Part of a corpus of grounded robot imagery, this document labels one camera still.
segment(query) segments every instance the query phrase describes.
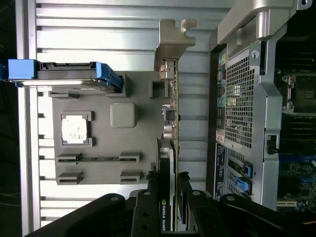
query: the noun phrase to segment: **screw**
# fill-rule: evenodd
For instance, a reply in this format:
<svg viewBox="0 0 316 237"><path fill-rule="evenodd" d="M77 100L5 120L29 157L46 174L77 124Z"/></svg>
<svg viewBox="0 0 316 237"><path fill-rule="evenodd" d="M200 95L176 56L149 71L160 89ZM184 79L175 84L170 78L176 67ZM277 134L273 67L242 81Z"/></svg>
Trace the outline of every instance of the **screw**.
<svg viewBox="0 0 316 237"><path fill-rule="evenodd" d="M235 201L235 198L233 196L227 196L226 199L228 201Z"/></svg>
<svg viewBox="0 0 316 237"><path fill-rule="evenodd" d="M260 53L258 50L253 50L251 52L251 57L253 57L254 59L259 58L259 55L260 55Z"/></svg>
<svg viewBox="0 0 316 237"><path fill-rule="evenodd" d="M192 193L194 196L199 196L201 193L199 191L193 191Z"/></svg>

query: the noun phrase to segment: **gray plastic panel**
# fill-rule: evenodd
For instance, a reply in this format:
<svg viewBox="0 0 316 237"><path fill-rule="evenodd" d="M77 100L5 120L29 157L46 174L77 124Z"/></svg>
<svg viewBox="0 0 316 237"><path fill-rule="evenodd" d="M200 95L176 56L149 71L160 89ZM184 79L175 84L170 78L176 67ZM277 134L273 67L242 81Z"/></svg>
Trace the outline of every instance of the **gray plastic panel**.
<svg viewBox="0 0 316 237"><path fill-rule="evenodd" d="M150 81L157 81L158 73L129 72L126 75L131 83L129 98L80 95L77 101L53 99L55 161L59 160L55 166L56 177L62 173L82 172L83 180L80 184L120 184L127 181L129 184L146 183L151 163L156 162L156 140L163 131L161 106L168 103L169 99L150 98ZM126 102L136 106L137 125L134 128L112 128L110 105ZM95 138L95 144L91 148L61 146L60 115L75 111L93 112L89 137ZM67 162L63 164L58 157L61 154L79 153L83 159L75 165L68 165ZM122 154L130 154L127 156L130 160L121 160Z"/></svg>

